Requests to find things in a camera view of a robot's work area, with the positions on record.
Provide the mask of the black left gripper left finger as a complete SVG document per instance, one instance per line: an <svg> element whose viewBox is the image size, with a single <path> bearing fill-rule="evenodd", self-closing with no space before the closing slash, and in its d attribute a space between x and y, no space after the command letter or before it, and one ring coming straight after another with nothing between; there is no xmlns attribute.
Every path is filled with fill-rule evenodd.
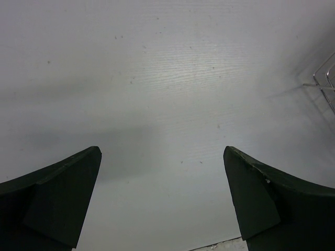
<svg viewBox="0 0 335 251"><path fill-rule="evenodd" d="M73 250L101 165L91 146L1 183L1 250Z"/></svg>

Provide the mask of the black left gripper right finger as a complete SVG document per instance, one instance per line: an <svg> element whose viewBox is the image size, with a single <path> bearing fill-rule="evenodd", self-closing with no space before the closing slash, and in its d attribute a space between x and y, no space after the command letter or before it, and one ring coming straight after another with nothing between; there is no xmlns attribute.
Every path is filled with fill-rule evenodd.
<svg viewBox="0 0 335 251"><path fill-rule="evenodd" d="M261 163L228 146L223 154L248 250L334 250L334 189Z"/></svg>

